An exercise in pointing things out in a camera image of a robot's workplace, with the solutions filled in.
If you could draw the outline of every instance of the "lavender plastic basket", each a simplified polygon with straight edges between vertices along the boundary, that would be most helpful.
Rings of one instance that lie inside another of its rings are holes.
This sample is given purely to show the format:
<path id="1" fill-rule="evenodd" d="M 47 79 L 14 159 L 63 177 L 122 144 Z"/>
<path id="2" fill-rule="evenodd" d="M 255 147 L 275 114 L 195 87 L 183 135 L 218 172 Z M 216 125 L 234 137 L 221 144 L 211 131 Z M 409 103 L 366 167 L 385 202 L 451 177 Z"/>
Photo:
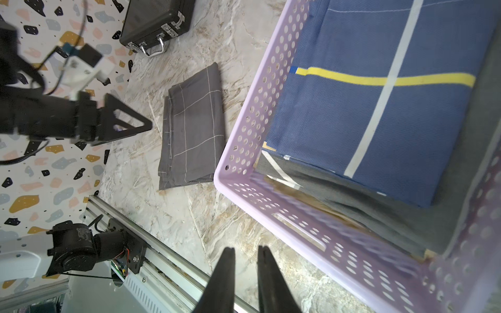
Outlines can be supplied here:
<path id="1" fill-rule="evenodd" d="M 274 192 L 254 172 L 308 10 L 308 0 L 287 1 L 217 166 L 217 189 L 377 312 L 480 312 L 501 274 L 499 149 L 452 253 L 426 264 Z"/>

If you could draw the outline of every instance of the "briefcase handle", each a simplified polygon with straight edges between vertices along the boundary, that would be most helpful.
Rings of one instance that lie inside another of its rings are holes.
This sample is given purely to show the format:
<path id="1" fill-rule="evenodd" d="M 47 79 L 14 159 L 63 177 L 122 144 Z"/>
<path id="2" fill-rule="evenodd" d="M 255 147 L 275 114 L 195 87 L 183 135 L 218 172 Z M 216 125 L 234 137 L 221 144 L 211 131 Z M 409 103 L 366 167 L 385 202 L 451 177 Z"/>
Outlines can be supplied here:
<path id="1" fill-rule="evenodd" d="M 160 44 L 162 45 L 162 50 L 155 51 L 155 52 L 153 52 L 153 53 L 152 53 L 152 54 L 150 54 L 150 55 L 146 52 L 146 49 L 144 49 L 144 46 L 146 45 L 145 43 L 141 43 L 141 44 L 139 45 L 139 47 L 141 48 L 141 50 L 143 51 L 143 53 L 144 53 L 144 55 L 145 55 L 146 57 L 148 57 L 148 58 L 155 57 L 155 56 L 157 56 L 157 55 L 160 55 L 160 54 L 164 53 L 164 52 L 165 52 L 165 50 L 166 50 L 166 49 L 165 49 L 165 44 L 164 44 L 164 42 L 163 42 L 163 38 L 164 38 L 164 37 L 165 37 L 165 34 L 164 34 L 164 33 L 160 33 L 160 34 L 158 34 L 158 35 L 157 35 L 157 39 L 158 39 L 158 41 L 160 42 Z"/>

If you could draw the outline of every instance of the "patterned wall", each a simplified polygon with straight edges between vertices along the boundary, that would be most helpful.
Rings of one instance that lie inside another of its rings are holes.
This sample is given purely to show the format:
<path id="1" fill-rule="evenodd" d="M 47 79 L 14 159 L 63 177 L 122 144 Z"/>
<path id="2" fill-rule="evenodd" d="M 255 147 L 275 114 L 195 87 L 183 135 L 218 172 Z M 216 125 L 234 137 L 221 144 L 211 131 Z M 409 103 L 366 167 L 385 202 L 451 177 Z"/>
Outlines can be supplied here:
<path id="1" fill-rule="evenodd" d="M 101 101 L 105 93 L 122 98 L 127 87 L 134 55 L 118 41 L 128 2 L 88 0 L 87 24 L 81 43 L 89 43 L 116 64 L 109 81 L 94 80 L 87 91 Z M 74 43 L 81 26 L 80 0 L 0 0 L 0 19 L 18 29 L 18 50 L 35 66 L 59 41 Z M 67 55 L 59 51 L 41 73 L 52 89 Z M 18 87 L 29 82 L 19 74 Z M 68 94 L 61 86 L 54 93 Z M 0 135 L 0 159 L 9 160 L 38 148 L 25 136 Z M 80 222 L 87 197 L 98 194 L 109 144 L 91 147 L 73 145 L 69 140 L 51 138 L 42 151 L 24 162 L 0 166 L 0 242 L 51 229 L 59 222 Z M 1 282 L 0 297 L 20 292 L 64 275 Z"/>

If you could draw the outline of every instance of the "dark gray cloth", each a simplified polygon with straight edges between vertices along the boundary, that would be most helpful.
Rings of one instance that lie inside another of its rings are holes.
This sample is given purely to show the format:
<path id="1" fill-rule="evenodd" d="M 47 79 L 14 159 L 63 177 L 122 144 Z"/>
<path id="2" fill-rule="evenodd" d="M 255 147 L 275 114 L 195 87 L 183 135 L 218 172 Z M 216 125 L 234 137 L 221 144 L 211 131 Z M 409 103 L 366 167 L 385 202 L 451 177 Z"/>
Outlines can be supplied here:
<path id="1" fill-rule="evenodd" d="M 169 89 L 163 114 L 159 190 L 213 180 L 224 150 L 217 63 Z"/>
<path id="2" fill-rule="evenodd" d="M 333 210 L 353 218 L 405 250 L 448 255 L 469 212 L 469 202 L 501 133 L 501 32 L 498 26 L 474 87 L 449 164 L 430 208 L 379 195 L 318 168 L 273 156 L 280 168 Z M 283 179 L 261 156 L 257 171 Z"/>

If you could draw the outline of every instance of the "marble surface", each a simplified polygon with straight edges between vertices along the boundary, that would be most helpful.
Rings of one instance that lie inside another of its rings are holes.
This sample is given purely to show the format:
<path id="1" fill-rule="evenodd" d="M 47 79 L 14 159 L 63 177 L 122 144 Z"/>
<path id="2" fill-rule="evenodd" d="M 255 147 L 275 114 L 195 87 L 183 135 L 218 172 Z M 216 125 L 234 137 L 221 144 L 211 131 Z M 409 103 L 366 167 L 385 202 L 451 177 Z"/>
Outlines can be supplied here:
<path id="1" fill-rule="evenodd" d="M 372 312 L 214 184 L 158 190 L 163 99 L 168 89 L 217 62 L 229 135 L 284 4 L 284 0 L 197 0 L 190 32 L 171 40 L 161 56 L 136 56 L 123 101 L 154 120 L 153 129 L 113 142 L 99 196 L 207 274 L 226 246 L 235 247 L 235 293 L 254 307 L 258 307 L 258 246 L 268 245 L 303 312 Z"/>

